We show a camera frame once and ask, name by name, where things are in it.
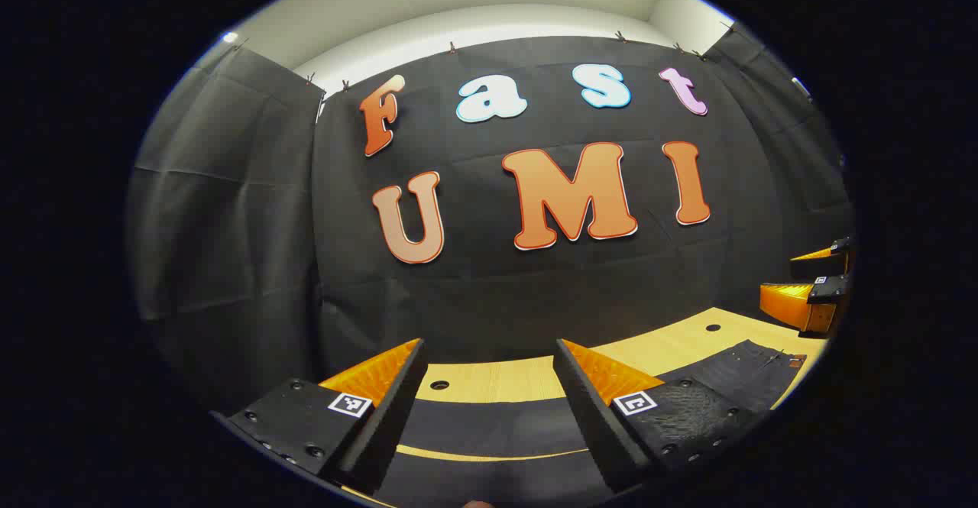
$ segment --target clip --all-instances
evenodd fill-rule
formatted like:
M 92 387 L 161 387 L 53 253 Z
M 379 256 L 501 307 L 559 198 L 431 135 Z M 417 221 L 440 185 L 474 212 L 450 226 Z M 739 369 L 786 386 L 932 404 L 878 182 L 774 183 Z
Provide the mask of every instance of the clip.
M 244 46 L 245 42 L 248 42 L 249 40 L 251 40 L 251 38 L 245 38 L 244 41 L 241 42 L 241 44 L 238 44 L 237 46 L 231 46 L 231 52 L 237 52 L 238 50 L 241 49 L 241 46 Z
M 782 355 L 783 355 L 784 353 L 785 353 L 785 351 L 783 351 L 783 349 L 782 349 L 782 350 L 781 350 L 781 351 L 780 351 L 780 352 L 779 352 L 778 354 L 774 354 L 774 355 L 772 355 L 772 356 L 771 356 L 771 357 L 770 357 L 770 358 L 768 359 L 768 361 L 765 361 L 765 363 L 764 363 L 763 365 L 761 365 L 761 368 L 764 368 L 764 367 L 766 367 L 766 366 L 768 366 L 768 364 L 769 364 L 769 363 L 771 363 L 771 361 L 774 361 L 775 359 L 780 359 L 780 358 L 782 358 Z

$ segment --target letter m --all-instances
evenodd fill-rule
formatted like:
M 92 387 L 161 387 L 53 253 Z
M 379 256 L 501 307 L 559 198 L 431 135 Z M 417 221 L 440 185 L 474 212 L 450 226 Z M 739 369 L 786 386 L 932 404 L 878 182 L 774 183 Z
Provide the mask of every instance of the letter m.
M 517 178 L 523 215 L 523 230 L 513 240 L 517 249 L 546 249 L 556 243 L 556 231 L 547 226 L 547 211 L 570 241 L 581 236 L 590 205 L 594 205 L 594 218 L 588 234 L 594 239 L 626 237 L 638 231 L 639 222 L 628 212 L 622 184 L 624 154 L 615 143 L 591 143 L 581 152 L 573 181 L 567 180 L 544 150 L 518 150 L 505 156 L 503 168 Z

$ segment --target orange object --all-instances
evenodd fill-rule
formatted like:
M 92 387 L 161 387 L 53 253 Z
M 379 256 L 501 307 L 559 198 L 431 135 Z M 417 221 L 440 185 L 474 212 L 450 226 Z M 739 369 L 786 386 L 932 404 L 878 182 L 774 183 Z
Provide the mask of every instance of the orange object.
M 513 243 L 521 251 L 546 249 L 556 243 L 556 232 L 547 225 L 546 212 L 570 241 L 584 228 L 588 206 L 594 206 L 588 234 L 594 239 L 626 237 L 639 230 L 639 222 L 628 212 L 628 198 L 621 178 L 625 155 L 615 143 L 589 143 L 573 181 L 544 150 L 517 150 L 503 157 L 503 169 L 517 178 L 523 230 Z
M 427 264 L 441 254 L 445 246 L 445 226 L 438 211 L 438 195 L 434 188 L 441 181 L 438 173 L 421 173 L 408 182 L 408 191 L 418 198 L 418 210 L 425 224 L 425 237 L 418 243 L 408 239 L 404 233 L 404 220 L 401 219 L 401 188 L 397 185 L 384 187 L 374 193 L 374 206 L 381 216 L 381 230 L 387 249 L 397 260 L 405 264 Z
M 801 332 L 827 332 L 834 303 L 808 303 L 814 285 L 761 285 L 761 311 Z
M 377 155 L 394 140 L 394 132 L 387 129 L 387 125 L 393 124 L 397 119 L 397 96 L 392 92 L 402 89 L 404 76 L 394 74 L 360 103 L 360 111 L 364 114 L 364 124 L 367 126 L 367 147 L 364 147 L 366 157 Z
M 588 375 L 591 385 L 597 390 L 598 396 L 605 405 L 610 405 L 615 397 L 626 396 L 629 393 L 642 392 L 650 387 L 661 386 L 664 382 L 654 376 L 631 368 L 625 363 L 615 361 L 607 355 L 598 354 L 593 349 L 574 344 L 573 341 L 563 341 L 570 350 L 577 364 L 581 365 L 584 374 Z
M 408 355 L 415 349 L 418 340 L 419 338 L 414 338 L 412 341 L 398 345 L 397 348 L 387 349 L 383 354 L 358 363 L 332 378 L 323 380 L 319 385 L 335 392 L 367 397 L 374 401 L 374 408 L 376 408 L 387 395 L 390 384 L 397 377 L 404 362 L 408 361 Z
M 670 141 L 662 146 L 662 152 L 672 161 L 675 171 L 678 187 L 675 221 L 680 225 L 706 222 L 710 218 L 710 206 L 703 199 L 703 185 L 696 167 L 699 149 L 687 141 Z
M 832 249 L 824 249 L 820 251 L 814 251 L 814 253 L 799 255 L 799 257 L 793 257 L 792 261 L 796 260 L 814 260 L 817 257 L 830 257 L 832 255 Z

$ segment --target black mat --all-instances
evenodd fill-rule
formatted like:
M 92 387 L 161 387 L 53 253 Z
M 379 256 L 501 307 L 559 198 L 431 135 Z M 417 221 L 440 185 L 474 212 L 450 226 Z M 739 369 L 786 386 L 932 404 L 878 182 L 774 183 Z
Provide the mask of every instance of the black mat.
M 659 378 L 695 378 L 743 407 L 766 411 L 798 373 L 789 366 L 789 355 L 771 361 L 776 355 L 776 349 L 742 341 Z M 401 443 L 454 455 L 501 457 L 587 448 L 564 397 L 522 403 L 416 400 Z
M 397 453 L 374 498 L 397 508 L 587 506 L 611 498 L 587 452 L 511 462 L 454 462 Z

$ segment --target white letter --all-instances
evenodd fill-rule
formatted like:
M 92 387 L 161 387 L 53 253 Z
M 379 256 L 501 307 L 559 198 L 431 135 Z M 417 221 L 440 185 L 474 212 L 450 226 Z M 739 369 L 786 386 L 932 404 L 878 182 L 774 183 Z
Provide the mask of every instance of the white letter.
M 482 86 L 486 91 L 476 93 Z M 482 122 L 489 118 L 512 118 L 526 111 L 526 100 L 517 93 L 517 84 L 509 76 L 491 74 L 465 83 L 458 90 L 465 99 L 458 104 L 455 115 L 463 122 Z
M 624 77 L 611 65 L 577 65 L 570 76 L 586 88 L 581 97 L 591 107 L 625 107 L 632 101 L 632 93 L 622 83 Z

